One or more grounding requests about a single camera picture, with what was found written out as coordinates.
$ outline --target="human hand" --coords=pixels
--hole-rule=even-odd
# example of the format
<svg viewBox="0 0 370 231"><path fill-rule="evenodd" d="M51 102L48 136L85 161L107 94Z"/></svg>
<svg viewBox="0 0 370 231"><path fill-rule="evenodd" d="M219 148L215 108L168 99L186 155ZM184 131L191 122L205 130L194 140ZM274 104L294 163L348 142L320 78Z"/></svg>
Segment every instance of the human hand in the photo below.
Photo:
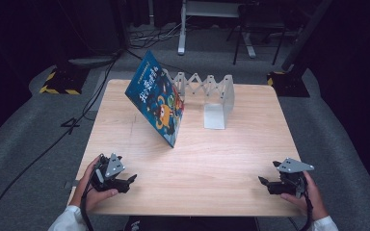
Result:
<svg viewBox="0 0 370 231"><path fill-rule="evenodd" d="M94 165L97 163L99 157L96 157L86 168L83 177L80 179L79 184L74 191L74 196L71 198L70 203L68 205L75 205L80 207L81 198L84 193L84 190L87 186L87 183L90 180L90 176L93 172ZM87 193L86 198L86 211L92 210L100 201L105 200L107 198L115 196L119 191L116 189L110 189L104 192L98 192L96 189L93 189L92 185L89 185L89 192Z"/></svg>
<svg viewBox="0 0 370 231"><path fill-rule="evenodd" d="M318 189L318 187L314 183L314 180L311 178L308 172L304 171L303 174L305 176L305 179L307 180L308 197L311 200L311 204L313 206L312 218L314 220L317 220L327 217L329 213L327 212L326 206L324 206L320 190ZM295 204L297 207L299 207L300 210L302 210L302 212L307 214L307 204L305 202L304 196L298 199L295 195L282 193L280 197L292 204Z"/></svg>

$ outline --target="person's arm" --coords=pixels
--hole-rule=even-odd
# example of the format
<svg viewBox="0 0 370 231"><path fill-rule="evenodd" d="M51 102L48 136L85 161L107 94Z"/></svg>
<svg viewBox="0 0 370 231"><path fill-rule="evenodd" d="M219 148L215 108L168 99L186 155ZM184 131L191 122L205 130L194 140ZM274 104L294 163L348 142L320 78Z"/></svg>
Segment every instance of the person's arm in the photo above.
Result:
<svg viewBox="0 0 370 231"><path fill-rule="evenodd" d="M81 198L86 188L87 183L90 180L90 176L94 169L94 165L97 163L98 158L95 158L87 167L83 177L80 179L79 184L74 191L74 195L70 200L70 203L66 207L65 211L57 217L57 219L50 226L49 231L54 230L86 230L86 224L83 221L80 203ZM111 189L104 192L98 192L95 189L92 189L92 186L89 187L89 193L87 194L86 199L86 211L92 210L100 201L110 198L117 193L115 189Z"/></svg>
<svg viewBox="0 0 370 231"><path fill-rule="evenodd" d="M320 190L314 183L314 180L306 171L304 171L304 176L305 179L307 180L308 196L313 206L312 218L314 222L311 224L311 230L313 231L338 230L337 226L332 221L332 218L330 217L329 212L326 209L326 206L323 203L323 198L321 196ZM295 204L297 207L299 207L300 210L307 214L307 204L303 196L299 199L292 194L282 193L280 197L289 201L292 204Z"/></svg>

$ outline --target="book cover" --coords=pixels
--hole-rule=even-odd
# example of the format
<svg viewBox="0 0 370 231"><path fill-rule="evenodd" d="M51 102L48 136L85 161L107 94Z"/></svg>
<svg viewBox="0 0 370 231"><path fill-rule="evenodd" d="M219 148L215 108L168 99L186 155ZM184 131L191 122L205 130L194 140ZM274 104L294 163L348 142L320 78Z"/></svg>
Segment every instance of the book cover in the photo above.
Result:
<svg viewBox="0 0 370 231"><path fill-rule="evenodd" d="M125 95L155 130L174 147L184 111L178 91L148 50Z"/></svg>

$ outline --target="picture book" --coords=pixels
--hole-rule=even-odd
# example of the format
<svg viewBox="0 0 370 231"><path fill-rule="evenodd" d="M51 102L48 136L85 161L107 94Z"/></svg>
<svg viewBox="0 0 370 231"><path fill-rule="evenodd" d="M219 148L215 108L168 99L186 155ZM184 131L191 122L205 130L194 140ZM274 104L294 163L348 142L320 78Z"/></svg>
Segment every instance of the picture book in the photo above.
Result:
<svg viewBox="0 0 370 231"><path fill-rule="evenodd" d="M184 112L176 86L148 50L125 95L155 130L174 147Z"/></svg>

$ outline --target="table top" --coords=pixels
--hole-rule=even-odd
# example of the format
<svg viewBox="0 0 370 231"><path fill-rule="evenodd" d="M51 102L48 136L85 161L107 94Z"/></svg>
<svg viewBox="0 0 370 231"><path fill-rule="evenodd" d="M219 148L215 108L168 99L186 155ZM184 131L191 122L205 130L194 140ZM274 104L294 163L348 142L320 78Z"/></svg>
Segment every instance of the table top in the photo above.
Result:
<svg viewBox="0 0 370 231"><path fill-rule="evenodd" d="M108 83L76 179L101 153L122 156L125 171L118 179L138 177L128 193L101 202L95 213L300 214L279 195L270 195L257 178L279 181L273 161L300 160L272 87L234 85L235 104L224 130L203 128L203 95L187 91L178 138L171 148L125 96L128 84L127 80Z"/></svg>

